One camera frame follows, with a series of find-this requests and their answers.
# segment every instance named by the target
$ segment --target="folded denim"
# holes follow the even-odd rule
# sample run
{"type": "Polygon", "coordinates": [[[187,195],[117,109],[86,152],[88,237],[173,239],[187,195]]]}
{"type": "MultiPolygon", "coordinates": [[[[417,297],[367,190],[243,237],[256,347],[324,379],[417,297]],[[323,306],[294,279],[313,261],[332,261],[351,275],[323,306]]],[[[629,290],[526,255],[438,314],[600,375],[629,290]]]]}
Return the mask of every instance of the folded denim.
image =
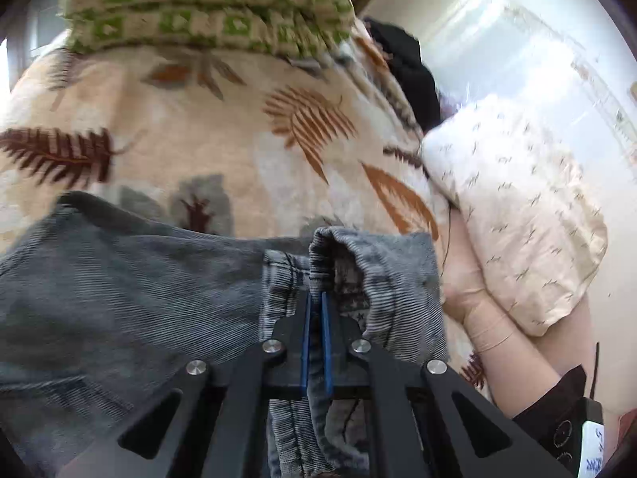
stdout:
{"type": "MultiPolygon", "coordinates": [[[[447,357],[428,234],[230,239],[66,194],[0,261],[0,427],[54,476],[189,360],[268,338],[301,289],[399,359],[447,357]]],[[[360,408],[325,397],[316,319],[308,398],[270,404],[273,477],[369,466],[360,408]]]]}

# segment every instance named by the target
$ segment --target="black sleeve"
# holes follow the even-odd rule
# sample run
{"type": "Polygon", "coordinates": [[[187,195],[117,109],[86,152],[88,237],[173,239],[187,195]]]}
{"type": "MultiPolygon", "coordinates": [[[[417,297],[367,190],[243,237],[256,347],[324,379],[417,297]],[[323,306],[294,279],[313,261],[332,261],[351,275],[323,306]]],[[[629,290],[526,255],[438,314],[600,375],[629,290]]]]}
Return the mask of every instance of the black sleeve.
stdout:
{"type": "Polygon", "coordinates": [[[575,367],[539,401],[515,417],[514,422],[531,438],[539,441],[554,429],[557,422],[572,411],[576,403],[584,397],[585,386],[584,368],[575,367]]]}

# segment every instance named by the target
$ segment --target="metal bolt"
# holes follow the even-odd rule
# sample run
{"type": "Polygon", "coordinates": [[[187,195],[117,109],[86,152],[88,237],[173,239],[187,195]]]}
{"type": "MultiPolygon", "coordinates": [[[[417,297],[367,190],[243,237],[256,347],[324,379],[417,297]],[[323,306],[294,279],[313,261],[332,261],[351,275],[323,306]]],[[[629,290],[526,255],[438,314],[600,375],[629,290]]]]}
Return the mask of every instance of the metal bolt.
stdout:
{"type": "Polygon", "coordinates": [[[427,363],[427,370],[435,375],[445,373],[447,371],[447,363],[439,359],[432,359],[427,363]]]}
{"type": "Polygon", "coordinates": [[[281,343],[279,340],[264,341],[263,350],[268,354],[276,354],[283,350],[283,343],[281,343]]]}
{"type": "Polygon", "coordinates": [[[352,350],[356,354],[366,354],[371,350],[371,343],[367,340],[356,340],[352,343],[352,350]]]}
{"type": "Polygon", "coordinates": [[[190,375],[199,375],[206,372],[206,363],[200,359],[195,359],[186,365],[186,372],[190,375]]]}

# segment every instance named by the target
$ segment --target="white tile floor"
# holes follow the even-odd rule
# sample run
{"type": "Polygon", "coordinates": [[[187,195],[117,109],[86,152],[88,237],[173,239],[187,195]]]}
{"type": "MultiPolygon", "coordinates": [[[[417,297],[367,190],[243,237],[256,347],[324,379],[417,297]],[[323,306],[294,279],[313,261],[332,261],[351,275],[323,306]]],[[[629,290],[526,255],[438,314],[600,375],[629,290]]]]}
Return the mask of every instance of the white tile floor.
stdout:
{"type": "Polygon", "coordinates": [[[365,13],[421,43],[446,92],[536,110],[582,164],[609,228],[590,288],[601,342],[597,399],[637,407],[637,62],[597,0],[373,0],[365,13]]]}

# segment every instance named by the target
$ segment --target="white label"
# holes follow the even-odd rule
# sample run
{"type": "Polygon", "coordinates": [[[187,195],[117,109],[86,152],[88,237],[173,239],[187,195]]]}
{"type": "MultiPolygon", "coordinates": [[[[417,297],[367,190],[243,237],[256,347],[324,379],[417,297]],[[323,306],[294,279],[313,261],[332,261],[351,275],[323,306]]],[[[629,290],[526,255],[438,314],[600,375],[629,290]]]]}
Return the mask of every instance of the white label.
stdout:
{"type": "Polygon", "coordinates": [[[578,478],[595,478],[604,458],[604,426],[586,421],[582,426],[582,459],[578,478]]]}

